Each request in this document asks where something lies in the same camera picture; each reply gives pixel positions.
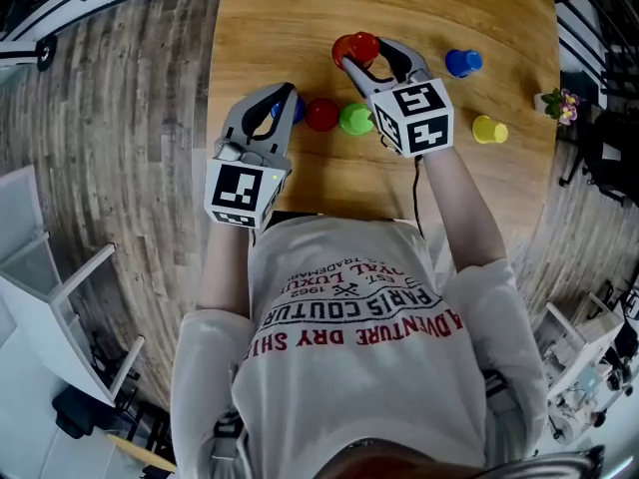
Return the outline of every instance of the chair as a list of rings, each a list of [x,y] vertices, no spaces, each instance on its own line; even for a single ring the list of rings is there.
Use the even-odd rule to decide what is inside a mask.
[[[144,337],[138,336],[107,387],[91,366],[89,342],[68,296],[115,248],[106,245],[62,282],[42,222],[33,166],[0,178],[0,296],[45,367],[114,406]]]
[[[577,146],[577,155],[568,179],[560,178],[559,186],[570,184],[585,162],[584,175],[590,174],[591,185],[624,205],[626,199],[639,206],[639,170],[635,162],[639,154],[635,137],[639,134],[639,119],[632,114],[604,112],[589,124],[581,116],[577,120],[577,140],[559,138]]]

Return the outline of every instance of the black wire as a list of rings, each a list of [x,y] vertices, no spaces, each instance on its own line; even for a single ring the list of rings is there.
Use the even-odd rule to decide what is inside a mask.
[[[389,146],[384,140],[383,140],[383,135],[379,134],[379,141],[381,142],[381,144],[387,148],[390,149],[391,151],[393,151],[396,155],[401,156],[401,153],[394,147]]]
[[[423,236],[423,230],[421,229],[421,222],[419,221],[419,207],[417,204],[417,182],[419,181],[419,162],[421,162],[421,155],[417,155],[415,157],[415,181],[412,184],[412,206],[415,211],[415,220],[417,221],[417,227],[419,228],[419,233],[421,234],[421,238],[425,240]]]

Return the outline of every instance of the person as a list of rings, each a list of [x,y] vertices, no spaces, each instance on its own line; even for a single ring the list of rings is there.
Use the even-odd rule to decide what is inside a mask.
[[[530,456],[547,384],[503,239],[454,148],[423,163],[457,270],[404,223],[211,223],[183,320],[180,477],[461,478]]]

